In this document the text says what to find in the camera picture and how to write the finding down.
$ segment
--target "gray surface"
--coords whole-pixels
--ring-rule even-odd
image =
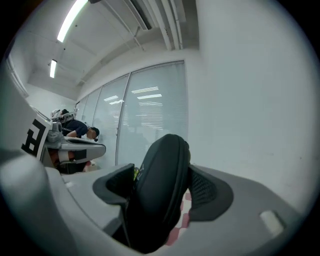
[[[102,230],[112,233],[123,219],[119,206],[105,204],[92,190],[97,178],[121,166],[62,177],[56,169],[44,169],[32,156],[7,151],[0,156],[1,192],[21,226],[47,251],[53,255],[140,255]],[[263,185],[197,167],[227,182],[234,192],[233,203],[214,221],[191,222],[170,248],[154,255],[270,255],[301,223],[301,217]],[[259,217],[266,210],[276,212],[285,226],[274,239]]]
[[[221,171],[197,166],[227,182],[234,193],[230,208],[214,221],[191,222],[186,232],[169,248],[155,255],[246,255],[272,241],[259,214],[273,210],[284,222],[286,229],[277,239],[286,241],[301,223],[301,217],[271,190],[255,181]],[[269,252],[276,243],[269,244]],[[266,250],[259,255],[269,255]]]
[[[0,190],[11,214],[39,247],[51,255],[75,255],[75,240],[35,157],[0,150]]]
[[[106,204],[97,197],[93,191],[93,183],[98,178],[114,172],[123,166],[118,165],[117,167],[113,166],[108,169],[63,176],[64,182],[69,183],[67,184],[68,190],[77,201],[77,204],[100,229],[110,232],[109,234],[112,234],[121,225],[117,221],[121,208],[119,205]]]
[[[75,202],[71,193],[68,191],[62,176],[56,169],[46,168],[46,172],[48,174],[50,188],[57,205],[57,209],[59,210],[61,217],[68,226],[69,230],[72,232],[72,236],[76,242],[77,255],[141,255],[140,253],[137,253],[116,242],[113,238],[104,233],[104,231],[102,231],[92,221],[92,219],[90,219],[87,214],[79,208],[79,205]],[[75,176],[82,176],[85,174],[86,173],[73,174],[64,176],[64,178],[65,180],[72,181]]]

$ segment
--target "dark blue shirt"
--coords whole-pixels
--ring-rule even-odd
[[[88,127],[81,121],[72,120],[66,123],[65,126],[62,127],[67,128],[68,130],[62,130],[63,136],[67,136],[68,133],[75,131],[76,136],[81,138],[82,135],[85,135],[88,132]]]

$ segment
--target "ceiling duct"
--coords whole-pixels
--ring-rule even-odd
[[[142,30],[152,29],[143,9],[141,8],[137,0],[123,0],[123,1],[128,6],[129,10],[135,17],[136,21],[138,22]]]

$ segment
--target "ceiling panel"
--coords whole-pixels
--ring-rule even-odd
[[[68,64],[75,70],[83,71],[88,61],[93,57],[94,56],[90,52],[84,50],[71,41],[67,41],[65,50],[61,52],[61,55],[57,61]]]
[[[108,45],[121,42],[122,38],[113,26],[91,4],[72,27],[69,40],[76,40],[88,46],[94,53],[99,53]]]

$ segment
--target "white wall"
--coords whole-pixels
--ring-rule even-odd
[[[258,181],[306,213],[319,182],[317,69],[272,3],[198,0],[200,50],[162,41],[114,59],[79,98],[130,71],[185,60],[191,162]]]
[[[25,88],[29,93],[29,97],[26,98],[26,101],[47,117],[50,117],[50,113],[54,109],[67,109],[69,112],[75,109],[77,102],[72,99],[31,84],[26,84]]]
[[[16,75],[25,86],[34,68],[34,41],[26,32],[17,34],[10,56]]]

